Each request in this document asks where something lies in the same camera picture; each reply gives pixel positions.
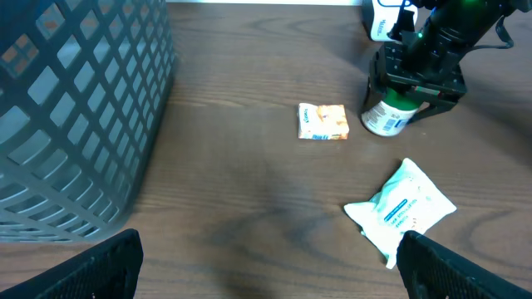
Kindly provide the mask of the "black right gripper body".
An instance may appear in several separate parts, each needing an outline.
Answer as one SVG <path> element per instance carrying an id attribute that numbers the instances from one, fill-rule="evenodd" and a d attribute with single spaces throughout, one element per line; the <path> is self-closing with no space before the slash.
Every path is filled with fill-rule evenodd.
<path id="1" fill-rule="evenodd" d="M 459 65 L 435 71 L 407 53 L 397 42 L 384 42 L 370 62 L 373 90 L 388 88 L 413 100 L 430 104 L 455 104 L 467 92 Z"/>

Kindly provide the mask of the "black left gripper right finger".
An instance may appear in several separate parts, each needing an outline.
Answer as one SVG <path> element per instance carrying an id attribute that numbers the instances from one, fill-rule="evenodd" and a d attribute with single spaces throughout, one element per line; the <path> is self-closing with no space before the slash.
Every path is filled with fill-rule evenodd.
<path id="1" fill-rule="evenodd" d="M 415 231 L 397 249 L 397 266 L 414 299 L 531 299 L 531 293 Z"/>

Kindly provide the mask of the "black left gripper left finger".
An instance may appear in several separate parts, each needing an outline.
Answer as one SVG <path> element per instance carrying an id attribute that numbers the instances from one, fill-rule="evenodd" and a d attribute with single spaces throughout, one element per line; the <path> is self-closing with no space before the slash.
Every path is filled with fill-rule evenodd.
<path id="1" fill-rule="evenodd" d="M 140 234 L 128 228 L 1 292 L 2 299 L 132 298 L 143 263 Z"/>

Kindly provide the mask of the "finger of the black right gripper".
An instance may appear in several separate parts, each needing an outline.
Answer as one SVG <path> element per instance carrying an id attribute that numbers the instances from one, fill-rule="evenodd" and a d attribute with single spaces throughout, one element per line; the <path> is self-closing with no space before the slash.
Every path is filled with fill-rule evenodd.
<path id="1" fill-rule="evenodd" d="M 377 105 L 385 97 L 385 88 L 380 86 L 379 83 L 374 83 L 373 79 L 369 78 L 367 81 L 366 94 L 361 104 L 359 115 L 370 111 L 375 105 Z"/>
<path id="2" fill-rule="evenodd" d="M 430 100 L 428 102 L 428 106 L 423 109 L 419 110 L 417 113 L 414 114 L 409 120 L 410 124 L 413 124 L 419 120 L 423 120 L 427 117 L 431 117 L 434 115 L 439 115 L 441 113 L 445 113 L 452 108 L 454 108 L 457 104 L 456 100 Z"/>

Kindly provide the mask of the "green lid white jar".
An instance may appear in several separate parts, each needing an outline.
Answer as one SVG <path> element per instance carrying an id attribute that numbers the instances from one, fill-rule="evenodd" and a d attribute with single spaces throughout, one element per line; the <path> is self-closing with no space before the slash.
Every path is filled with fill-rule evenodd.
<path id="1" fill-rule="evenodd" d="M 366 101 L 370 105 L 362 112 L 362 124 L 373 134 L 382 137 L 398 135 L 420 109 L 421 102 L 387 88 L 382 93 L 370 92 Z"/>

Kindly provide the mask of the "orange tissue pack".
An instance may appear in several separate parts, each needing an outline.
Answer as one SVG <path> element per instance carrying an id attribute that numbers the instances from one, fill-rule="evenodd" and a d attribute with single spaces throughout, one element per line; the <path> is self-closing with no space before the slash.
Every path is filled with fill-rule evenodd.
<path id="1" fill-rule="evenodd" d="M 349 126 L 344 105 L 298 105 L 298 138 L 346 140 Z"/>

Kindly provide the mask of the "white wet wipes pack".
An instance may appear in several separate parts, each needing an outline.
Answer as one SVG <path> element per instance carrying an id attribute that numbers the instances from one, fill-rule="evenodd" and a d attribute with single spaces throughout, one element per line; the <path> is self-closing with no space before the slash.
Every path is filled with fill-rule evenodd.
<path id="1" fill-rule="evenodd" d="M 343 207 L 347 216 L 362 228 L 366 237 L 387 260 L 386 268 L 397 264 L 397 249 L 404 234 L 425 233 L 456 206 L 411 160 L 405 158 L 399 169 L 373 197 Z"/>

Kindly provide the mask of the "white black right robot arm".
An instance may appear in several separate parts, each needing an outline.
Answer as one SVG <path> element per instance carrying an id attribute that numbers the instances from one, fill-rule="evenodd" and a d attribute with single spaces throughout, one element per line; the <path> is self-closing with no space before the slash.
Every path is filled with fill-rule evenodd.
<path id="1" fill-rule="evenodd" d="M 369 64 L 363 109 L 397 94 L 425 106 L 414 121 L 451 110 L 467 92 L 464 56 L 482 49 L 491 28 L 500 49 L 513 47 L 504 20 L 530 9 L 530 0 L 373 1 L 363 12 L 372 18 L 370 33 L 387 39 Z"/>

